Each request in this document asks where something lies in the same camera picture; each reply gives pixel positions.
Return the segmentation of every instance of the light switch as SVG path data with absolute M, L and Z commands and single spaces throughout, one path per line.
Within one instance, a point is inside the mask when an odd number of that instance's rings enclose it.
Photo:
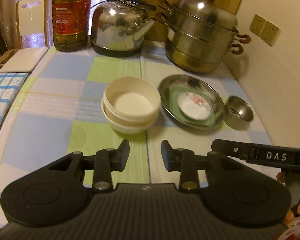
M 281 31 L 277 26 L 271 22 L 266 22 L 260 37 L 270 46 L 273 46 L 278 39 L 280 32 Z
M 256 35 L 260 36 L 262 30 L 263 30 L 263 27 L 265 26 L 266 24 L 266 20 L 263 19 L 261 16 L 259 15 L 255 15 L 253 20 L 252 20 L 252 23 L 250 25 L 250 30 L 255 33 Z

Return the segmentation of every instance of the kettle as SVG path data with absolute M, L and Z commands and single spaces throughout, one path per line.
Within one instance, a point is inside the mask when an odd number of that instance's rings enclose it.
M 156 6 L 142 0 L 107 0 L 97 4 L 92 16 L 92 48 L 111 57 L 138 53 L 146 32 L 155 23 L 146 10 L 155 11 Z

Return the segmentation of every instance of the pot lid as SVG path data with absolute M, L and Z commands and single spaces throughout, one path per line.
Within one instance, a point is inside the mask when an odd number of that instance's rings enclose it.
M 119 5 L 128 6 L 130 8 L 138 8 L 143 10 L 155 11 L 156 6 L 142 0 L 111 0 Z
M 214 0 L 179 0 L 175 8 L 221 28 L 235 31 L 238 20 L 231 12 L 221 9 Z

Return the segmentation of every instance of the kettle spout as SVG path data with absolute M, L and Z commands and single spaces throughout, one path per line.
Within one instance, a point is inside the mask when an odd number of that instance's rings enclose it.
M 142 37 L 144 37 L 149 31 L 149 29 L 154 25 L 156 20 L 154 18 L 148 18 L 140 27 L 136 29 L 136 31 L 133 34 L 134 41 L 140 40 Z

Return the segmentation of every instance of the chair backrest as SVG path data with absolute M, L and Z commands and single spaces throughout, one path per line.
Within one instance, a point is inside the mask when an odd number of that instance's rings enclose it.
M 48 47 L 46 30 L 47 0 L 21 0 L 17 2 L 17 32 L 19 48 L 22 49 L 21 36 L 44 33 Z

